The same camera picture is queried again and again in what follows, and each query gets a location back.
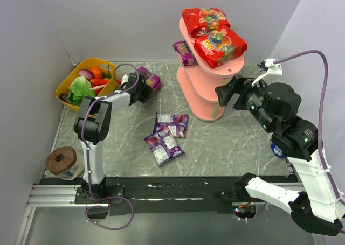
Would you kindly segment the red candy bag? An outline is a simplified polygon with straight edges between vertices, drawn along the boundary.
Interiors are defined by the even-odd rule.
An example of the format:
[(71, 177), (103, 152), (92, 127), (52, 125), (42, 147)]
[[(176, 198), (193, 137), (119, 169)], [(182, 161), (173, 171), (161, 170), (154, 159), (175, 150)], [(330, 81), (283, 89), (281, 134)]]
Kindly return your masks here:
[(182, 11), (187, 32), (193, 38), (205, 35), (220, 26), (231, 27), (226, 14), (218, 8), (191, 8)]
[(242, 56), (247, 43), (228, 26), (222, 25), (196, 38), (194, 49), (211, 68), (216, 68)]

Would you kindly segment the purple candy bag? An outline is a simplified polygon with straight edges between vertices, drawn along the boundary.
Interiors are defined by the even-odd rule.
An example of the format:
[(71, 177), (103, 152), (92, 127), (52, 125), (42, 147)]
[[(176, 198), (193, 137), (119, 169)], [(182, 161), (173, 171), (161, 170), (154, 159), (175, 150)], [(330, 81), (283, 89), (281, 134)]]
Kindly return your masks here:
[(198, 62), (185, 40), (175, 42), (173, 48), (181, 56), (183, 66), (198, 66)]
[(153, 91), (157, 91), (161, 86), (161, 78), (150, 72), (144, 66), (141, 66), (137, 69), (138, 73), (144, 77), (145, 83), (153, 89)]

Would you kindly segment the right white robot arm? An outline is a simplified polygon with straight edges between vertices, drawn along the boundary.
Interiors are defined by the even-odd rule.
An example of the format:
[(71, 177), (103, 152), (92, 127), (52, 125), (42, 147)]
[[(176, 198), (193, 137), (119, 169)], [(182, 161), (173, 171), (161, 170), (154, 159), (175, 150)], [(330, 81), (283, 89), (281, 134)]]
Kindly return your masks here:
[(304, 191), (290, 191), (246, 173), (235, 183), (238, 199), (256, 198), (287, 212), (304, 231), (327, 236), (342, 232), (344, 204), (325, 159), (316, 126), (297, 115), (301, 96), (285, 83), (267, 84), (236, 75), (215, 88), (225, 107), (239, 94), (235, 110), (247, 110), (270, 133), (271, 141), (295, 168)]

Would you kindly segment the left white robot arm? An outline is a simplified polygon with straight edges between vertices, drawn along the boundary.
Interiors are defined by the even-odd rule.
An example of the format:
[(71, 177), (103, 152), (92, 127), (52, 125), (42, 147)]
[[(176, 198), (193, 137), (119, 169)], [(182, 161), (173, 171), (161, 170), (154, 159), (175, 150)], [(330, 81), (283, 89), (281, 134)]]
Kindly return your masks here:
[(102, 157), (112, 112), (129, 107), (137, 101), (145, 103), (151, 92), (152, 88), (146, 84), (143, 75), (131, 73), (124, 88), (101, 97), (83, 98), (73, 126), (84, 156), (81, 195), (93, 201), (101, 201), (107, 196)]

